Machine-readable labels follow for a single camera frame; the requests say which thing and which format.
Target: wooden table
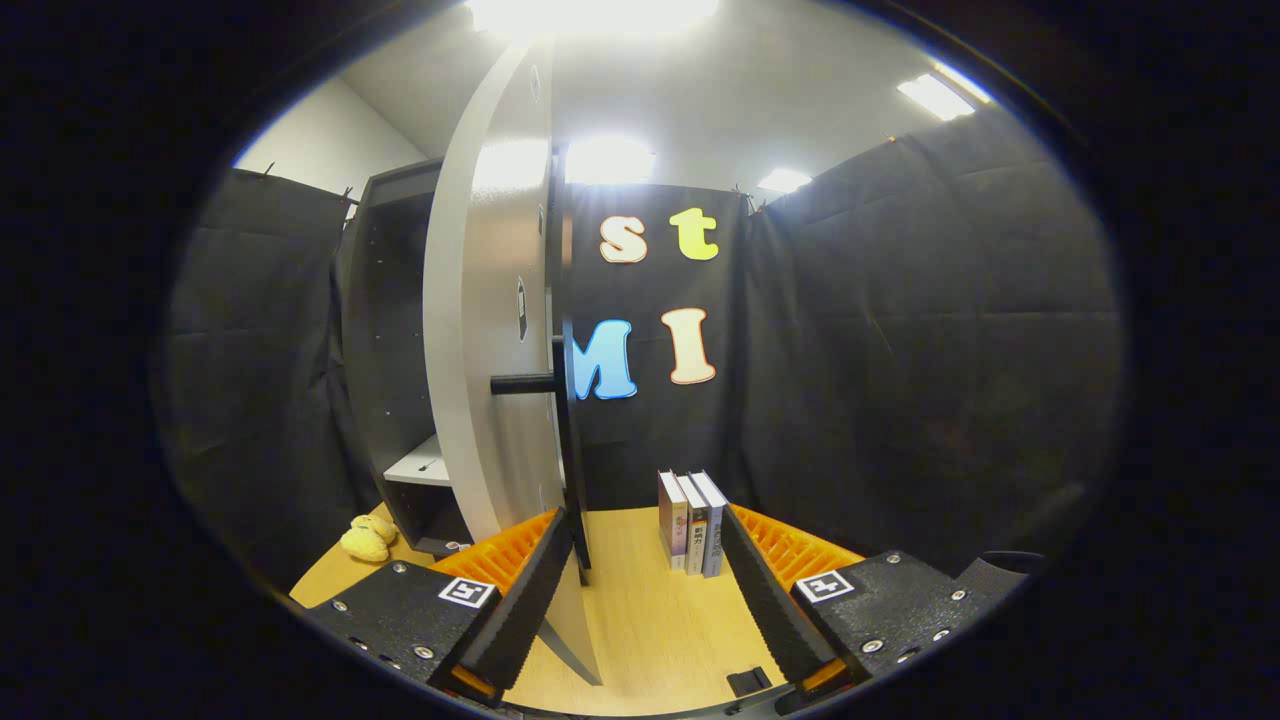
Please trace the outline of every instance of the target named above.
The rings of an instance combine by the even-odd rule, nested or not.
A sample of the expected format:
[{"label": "wooden table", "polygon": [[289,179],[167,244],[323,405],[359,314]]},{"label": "wooden table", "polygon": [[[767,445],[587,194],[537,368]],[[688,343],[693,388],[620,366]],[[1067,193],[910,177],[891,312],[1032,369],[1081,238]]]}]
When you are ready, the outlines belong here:
[{"label": "wooden table", "polygon": [[[389,519],[385,506],[374,514]],[[657,507],[591,511],[588,528],[593,568],[584,602],[603,684],[589,685],[535,639],[506,701],[575,715],[650,715],[732,701],[724,676],[755,666],[772,683],[783,682],[727,560],[718,578],[671,570]],[[390,552],[393,560],[433,562],[402,538]],[[315,607],[380,565],[334,546],[289,597]]]}]

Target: letter m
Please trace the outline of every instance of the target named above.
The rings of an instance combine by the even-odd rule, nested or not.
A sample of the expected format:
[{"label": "letter m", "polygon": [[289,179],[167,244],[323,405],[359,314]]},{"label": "letter m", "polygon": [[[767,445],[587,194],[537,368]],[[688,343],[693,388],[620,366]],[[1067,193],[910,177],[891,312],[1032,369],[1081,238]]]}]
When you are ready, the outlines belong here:
[{"label": "letter m", "polygon": [[627,370],[627,336],[631,323],[626,320],[604,320],[591,331],[591,340],[584,352],[573,341],[573,392],[579,400],[586,400],[591,392],[591,382],[600,378],[595,386],[595,397],[617,400],[636,393]]}]

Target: white shelf board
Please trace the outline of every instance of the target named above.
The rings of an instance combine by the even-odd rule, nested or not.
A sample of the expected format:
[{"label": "white shelf board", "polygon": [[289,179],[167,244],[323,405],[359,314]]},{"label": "white shelf board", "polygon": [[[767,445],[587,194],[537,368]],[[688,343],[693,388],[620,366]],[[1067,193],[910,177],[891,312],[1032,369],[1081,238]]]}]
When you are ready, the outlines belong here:
[{"label": "white shelf board", "polygon": [[426,438],[426,442],[388,468],[383,477],[396,483],[449,487],[449,473],[444,469],[444,455],[440,454],[440,436]]}]

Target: white book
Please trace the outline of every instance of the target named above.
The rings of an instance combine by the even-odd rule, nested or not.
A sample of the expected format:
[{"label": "white book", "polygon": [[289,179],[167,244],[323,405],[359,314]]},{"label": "white book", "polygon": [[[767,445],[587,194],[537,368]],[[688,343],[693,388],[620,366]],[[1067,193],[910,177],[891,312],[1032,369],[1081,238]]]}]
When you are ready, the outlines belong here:
[{"label": "white book", "polygon": [[685,497],[685,491],[680,489],[676,474],[669,470],[658,473],[658,529],[671,569],[684,570],[689,536],[689,500]]},{"label": "white book", "polygon": [[724,500],[705,470],[690,473],[689,477],[707,501],[707,550],[703,552],[703,577],[714,578],[719,575],[724,560],[724,548],[721,546],[719,536],[728,501]]},{"label": "white book", "polygon": [[689,547],[685,550],[685,571],[700,575],[703,551],[707,548],[707,501],[698,493],[689,475],[680,475],[676,482],[689,500]]}]

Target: orange gripper pad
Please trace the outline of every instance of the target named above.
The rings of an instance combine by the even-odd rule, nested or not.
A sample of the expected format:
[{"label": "orange gripper pad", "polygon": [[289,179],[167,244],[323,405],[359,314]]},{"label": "orange gripper pad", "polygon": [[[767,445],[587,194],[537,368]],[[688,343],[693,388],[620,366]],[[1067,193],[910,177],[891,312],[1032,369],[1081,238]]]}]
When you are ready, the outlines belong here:
[{"label": "orange gripper pad", "polygon": [[524,523],[507,528],[492,538],[451,555],[431,565],[431,570],[498,585],[502,596],[511,594],[511,585],[525,569],[525,562],[538,547],[538,541],[556,518],[556,510],[530,518]]},{"label": "orange gripper pad", "polygon": [[782,589],[791,592],[791,585],[801,578],[810,578],[837,568],[861,562],[864,557],[850,552],[838,544],[829,543],[817,536],[810,536],[780,523],[768,515],[730,503],[739,521],[751,536],[751,542],[760,551],[764,561],[773,570],[773,577]]}]

